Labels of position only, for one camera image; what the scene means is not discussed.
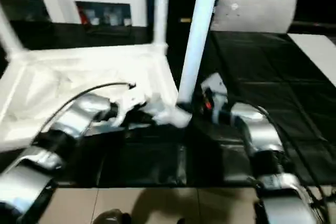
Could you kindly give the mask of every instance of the beige floor tile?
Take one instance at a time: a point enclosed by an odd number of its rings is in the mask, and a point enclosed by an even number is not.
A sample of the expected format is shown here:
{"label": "beige floor tile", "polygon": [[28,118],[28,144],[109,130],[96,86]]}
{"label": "beige floor tile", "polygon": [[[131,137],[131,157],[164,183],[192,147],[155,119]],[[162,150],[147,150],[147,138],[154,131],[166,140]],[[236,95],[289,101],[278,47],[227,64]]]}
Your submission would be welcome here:
{"label": "beige floor tile", "polygon": [[199,223],[196,189],[100,189],[94,218],[114,208],[129,213],[132,224]]}
{"label": "beige floor tile", "polygon": [[256,200],[251,188],[199,189],[202,224],[254,224],[253,203]]}
{"label": "beige floor tile", "polygon": [[90,224],[97,189],[58,189],[40,224]]}

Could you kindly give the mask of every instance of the white cushion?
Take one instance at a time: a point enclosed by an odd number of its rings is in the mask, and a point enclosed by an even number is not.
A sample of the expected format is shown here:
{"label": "white cushion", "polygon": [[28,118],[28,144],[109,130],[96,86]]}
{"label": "white cushion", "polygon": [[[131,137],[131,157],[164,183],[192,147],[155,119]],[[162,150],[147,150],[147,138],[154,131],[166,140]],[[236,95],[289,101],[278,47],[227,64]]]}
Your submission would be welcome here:
{"label": "white cushion", "polygon": [[219,0],[211,30],[286,33],[297,0]]}

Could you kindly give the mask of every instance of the black cable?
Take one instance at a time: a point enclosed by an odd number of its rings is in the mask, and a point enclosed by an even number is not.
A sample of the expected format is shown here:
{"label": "black cable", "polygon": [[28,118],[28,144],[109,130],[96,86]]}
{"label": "black cable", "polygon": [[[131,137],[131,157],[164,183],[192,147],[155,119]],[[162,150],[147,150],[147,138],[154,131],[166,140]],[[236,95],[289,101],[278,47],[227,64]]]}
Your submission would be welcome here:
{"label": "black cable", "polygon": [[133,88],[134,85],[130,84],[130,83],[127,83],[127,82],[109,82],[109,83],[105,83],[105,84],[102,84],[102,85],[97,85],[97,86],[94,86],[92,88],[89,88],[87,90],[84,90],[78,94],[76,94],[74,97],[72,97],[71,99],[69,99],[66,103],[64,103],[56,112],[54,112],[45,122],[44,124],[42,125],[42,127],[40,128],[40,130],[37,132],[36,136],[38,136],[42,131],[43,129],[48,125],[48,123],[50,123],[54,118],[55,116],[57,116],[57,114],[62,110],[64,109],[70,102],[74,101],[75,99],[81,97],[82,95],[86,94],[86,93],[89,93],[93,90],[96,90],[96,89],[100,89],[100,88],[104,88],[104,87],[109,87],[109,86],[116,86],[116,85],[125,85],[125,86],[129,86],[129,88]]}
{"label": "black cable", "polygon": [[[315,173],[313,172],[313,170],[311,169],[309,163],[307,162],[306,158],[303,156],[300,148],[298,147],[298,145],[295,143],[295,141],[293,141],[291,139],[291,137],[288,135],[288,133],[284,130],[283,127],[281,127],[279,124],[277,124],[273,118],[266,112],[266,110],[264,110],[263,108],[253,104],[252,102],[249,102],[245,99],[241,99],[238,98],[236,96],[232,96],[229,95],[229,97],[233,97],[234,100],[236,100],[236,102],[241,102],[241,103],[245,103],[248,104],[250,106],[252,106],[253,108],[257,109],[262,115],[264,115],[267,120],[276,128],[277,132],[279,134],[285,135],[285,138],[288,140],[288,142],[293,146],[293,148],[295,149],[296,153],[298,154],[299,158],[301,159],[304,167],[306,168],[306,170],[308,171],[309,176],[312,178],[314,185],[318,188],[319,193],[321,194],[321,201],[323,203],[324,206],[324,210],[322,208],[320,208],[320,211],[322,212],[322,214],[324,215],[324,219],[326,220],[327,224],[330,224],[330,216],[329,216],[329,208],[328,208],[328,203],[327,203],[327,197],[323,191],[323,189],[321,188],[321,185],[318,182],[318,179],[315,175]],[[288,149],[287,147],[284,145],[284,148],[287,152],[287,154],[289,155]],[[316,203],[316,205],[321,206],[321,204],[319,204],[319,201],[316,199],[315,195],[312,193],[312,191],[310,190],[310,188],[306,185],[305,181],[302,179],[302,177],[299,175],[299,173],[297,172],[297,177],[299,178],[299,180],[301,181],[302,185],[304,186],[304,188],[306,189],[306,191],[308,192],[309,196],[312,198],[312,200]]]}

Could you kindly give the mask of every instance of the black table surface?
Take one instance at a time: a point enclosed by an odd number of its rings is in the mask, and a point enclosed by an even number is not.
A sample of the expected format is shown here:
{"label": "black table surface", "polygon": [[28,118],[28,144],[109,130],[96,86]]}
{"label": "black table surface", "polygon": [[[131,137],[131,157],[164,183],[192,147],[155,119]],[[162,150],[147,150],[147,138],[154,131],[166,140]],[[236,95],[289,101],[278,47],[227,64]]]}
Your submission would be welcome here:
{"label": "black table surface", "polygon": [[[150,42],[146,28],[88,33],[80,25],[16,23],[26,48],[57,49]],[[176,85],[182,73],[188,27],[168,38],[167,58]],[[6,61],[0,57],[0,71]],[[219,72],[229,94],[266,108],[295,141],[319,182],[336,183],[336,88],[287,35],[210,32],[199,84]],[[289,155],[308,184],[311,178],[288,140]],[[0,154],[3,170],[22,150]],[[239,134],[193,117],[183,130],[165,125],[86,137],[64,175],[64,187],[251,186],[253,177]]]}

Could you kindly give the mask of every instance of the white pole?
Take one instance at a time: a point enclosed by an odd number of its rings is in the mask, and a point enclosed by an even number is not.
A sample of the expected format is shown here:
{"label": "white pole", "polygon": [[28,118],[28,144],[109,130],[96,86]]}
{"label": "white pole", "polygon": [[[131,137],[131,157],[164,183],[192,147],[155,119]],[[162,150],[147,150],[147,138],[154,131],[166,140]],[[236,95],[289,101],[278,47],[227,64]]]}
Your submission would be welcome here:
{"label": "white pole", "polygon": [[154,43],[166,43],[166,27],[169,0],[155,0],[154,7]]}
{"label": "white pole", "polygon": [[191,102],[215,0],[196,0],[179,88],[178,102]]}
{"label": "white pole", "polygon": [[20,40],[13,31],[0,4],[0,42],[7,55],[24,50]]}

